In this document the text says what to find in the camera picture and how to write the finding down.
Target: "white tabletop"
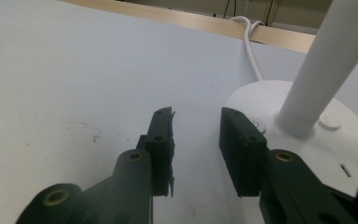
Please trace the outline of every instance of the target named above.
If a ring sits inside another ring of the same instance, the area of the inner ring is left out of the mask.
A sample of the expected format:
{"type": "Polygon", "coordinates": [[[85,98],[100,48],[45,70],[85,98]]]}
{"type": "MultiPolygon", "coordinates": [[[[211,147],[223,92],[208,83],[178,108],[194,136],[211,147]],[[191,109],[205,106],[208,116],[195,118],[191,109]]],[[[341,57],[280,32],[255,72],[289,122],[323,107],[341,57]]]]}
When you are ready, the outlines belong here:
{"type": "MultiPolygon", "coordinates": [[[[252,46],[266,79],[293,80],[305,56],[252,46]]],[[[0,0],[0,224],[50,185],[86,189],[110,176],[165,106],[176,111],[175,194],[155,198],[155,223],[229,223],[220,109],[255,81],[248,66],[238,39],[52,0],[0,0]]],[[[337,98],[358,114],[358,67],[337,98]]]]}

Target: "white cable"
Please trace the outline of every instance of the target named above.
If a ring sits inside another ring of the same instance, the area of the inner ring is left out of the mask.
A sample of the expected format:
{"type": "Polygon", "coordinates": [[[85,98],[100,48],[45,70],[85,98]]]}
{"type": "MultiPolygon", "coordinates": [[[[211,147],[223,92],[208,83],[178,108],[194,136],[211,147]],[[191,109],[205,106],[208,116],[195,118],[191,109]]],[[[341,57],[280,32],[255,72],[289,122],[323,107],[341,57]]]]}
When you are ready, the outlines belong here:
{"type": "Polygon", "coordinates": [[[246,23],[246,29],[245,33],[243,34],[243,43],[245,44],[245,50],[246,54],[249,58],[249,63],[252,67],[252,70],[255,73],[255,77],[257,78],[257,81],[263,81],[263,76],[261,76],[260,70],[258,69],[257,63],[255,62],[255,56],[253,54],[249,36],[252,33],[252,31],[257,27],[259,24],[263,24],[261,21],[256,21],[254,24],[251,24],[248,18],[246,17],[233,17],[230,19],[231,21],[242,21],[246,23]]]}

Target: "lamp base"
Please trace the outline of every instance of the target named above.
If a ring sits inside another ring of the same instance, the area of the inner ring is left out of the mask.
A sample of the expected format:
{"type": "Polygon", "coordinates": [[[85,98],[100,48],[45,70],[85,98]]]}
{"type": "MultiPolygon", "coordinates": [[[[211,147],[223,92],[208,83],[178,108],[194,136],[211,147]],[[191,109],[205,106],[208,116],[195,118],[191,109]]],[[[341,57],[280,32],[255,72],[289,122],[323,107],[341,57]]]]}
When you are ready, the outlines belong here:
{"type": "MultiPolygon", "coordinates": [[[[276,117],[292,84],[286,81],[249,84],[236,90],[228,98],[225,107],[239,110],[253,119],[255,125],[262,127],[268,148],[296,153],[325,185],[355,196],[358,189],[358,117],[344,104],[333,99],[311,134],[294,137],[285,133],[277,127],[276,117]]],[[[226,181],[227,186],[232,185],[229,177],[226,181]]],[[[247,216],[249,213],[244,210],[249,206],[244,205],[249,203],[249,199],[243,198],[241,201],[242,212],[247,216]]]]}

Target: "white desk lamp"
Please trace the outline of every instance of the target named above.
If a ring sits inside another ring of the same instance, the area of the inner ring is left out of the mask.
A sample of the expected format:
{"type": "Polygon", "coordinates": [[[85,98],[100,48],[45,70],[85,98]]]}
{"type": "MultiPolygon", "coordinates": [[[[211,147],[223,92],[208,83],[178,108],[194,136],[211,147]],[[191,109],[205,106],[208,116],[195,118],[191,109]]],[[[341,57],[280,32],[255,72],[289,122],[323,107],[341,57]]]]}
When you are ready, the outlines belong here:
{"type": "MultiPolygon", "coordinates": [[[[295,152],[325,185],[354,196],[358,117],[333,97],[356,64],[358,1],[336,0],[293,85],[276,80],[252,83],[235,91],[226,107],[254,118],[260,131],[265,129],[270,149],[295,152]]],[[[242,215],[249,216],[246,200],[241,202],[242,215]]]]}

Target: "wooden surface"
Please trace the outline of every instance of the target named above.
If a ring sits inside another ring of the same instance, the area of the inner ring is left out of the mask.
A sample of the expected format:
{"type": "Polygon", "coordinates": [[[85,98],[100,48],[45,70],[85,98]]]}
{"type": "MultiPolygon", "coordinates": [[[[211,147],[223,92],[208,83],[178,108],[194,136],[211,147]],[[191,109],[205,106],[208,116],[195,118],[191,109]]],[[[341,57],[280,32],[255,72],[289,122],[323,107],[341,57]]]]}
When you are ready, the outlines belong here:
{"type": "MultiPolygon", "coordinates": [[[[118,2],[114,0],[61,0],[66,3],[91,7],[104,11],[134,17],[163,21],[187,28],[198,29],[218,35],[234,38],[243,38],[245,25],[235,21],[229,21],[214,17],[202,16],[187,12],[169,10],[159,7],[141,6],[132,3],[118,2]]],[[[314,39],[314,35],[280,30],[272,27],[259,26],[250,38],[254,42],[263,43],[283,49],[299,52],[308,52],[314,39]]]]}

